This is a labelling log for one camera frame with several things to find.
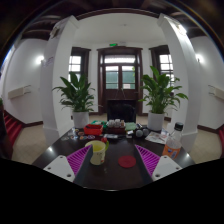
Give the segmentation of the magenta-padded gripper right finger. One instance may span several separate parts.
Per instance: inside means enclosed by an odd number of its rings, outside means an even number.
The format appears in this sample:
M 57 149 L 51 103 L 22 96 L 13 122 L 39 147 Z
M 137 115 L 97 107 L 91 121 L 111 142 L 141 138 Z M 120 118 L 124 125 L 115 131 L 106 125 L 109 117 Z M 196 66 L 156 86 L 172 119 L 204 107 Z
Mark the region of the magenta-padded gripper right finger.
M 157 181 L 181 170 L 181 167 L 169 156 L 158 156 L 139 145 L 136 145 L 136 149 L 153 181 Z

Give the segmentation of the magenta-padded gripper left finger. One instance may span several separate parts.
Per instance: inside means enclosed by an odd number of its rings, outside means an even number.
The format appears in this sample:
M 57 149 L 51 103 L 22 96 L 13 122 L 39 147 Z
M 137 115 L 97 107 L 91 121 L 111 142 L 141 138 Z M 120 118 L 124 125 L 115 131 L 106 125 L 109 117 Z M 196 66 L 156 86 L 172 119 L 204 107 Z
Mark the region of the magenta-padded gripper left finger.
M 90 149 L 91 146 L 86 146 L 68 156 L 59 155 L 44 170 L 69 182 L 73 182 L 78 176 Z

